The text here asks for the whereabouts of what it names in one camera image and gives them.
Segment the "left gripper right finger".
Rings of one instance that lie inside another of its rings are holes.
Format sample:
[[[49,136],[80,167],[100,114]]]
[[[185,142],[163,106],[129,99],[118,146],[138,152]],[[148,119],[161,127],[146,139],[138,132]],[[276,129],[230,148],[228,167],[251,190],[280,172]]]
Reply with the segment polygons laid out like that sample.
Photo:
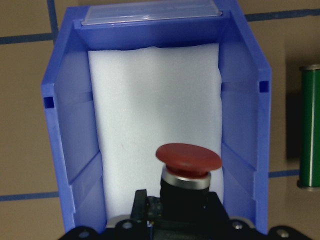
[[[229,216],[221,203],[218,195],[214,191],[207,193],[206,211],[208,217],[213,222],[228,222]]]

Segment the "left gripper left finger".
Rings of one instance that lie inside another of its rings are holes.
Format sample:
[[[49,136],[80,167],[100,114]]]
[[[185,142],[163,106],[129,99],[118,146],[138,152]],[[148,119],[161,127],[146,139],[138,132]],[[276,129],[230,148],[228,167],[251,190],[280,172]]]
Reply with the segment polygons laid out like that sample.
[[[134,220],[144,220],[147,212],[147,190],[139,189],[135,191],[131,218]]]

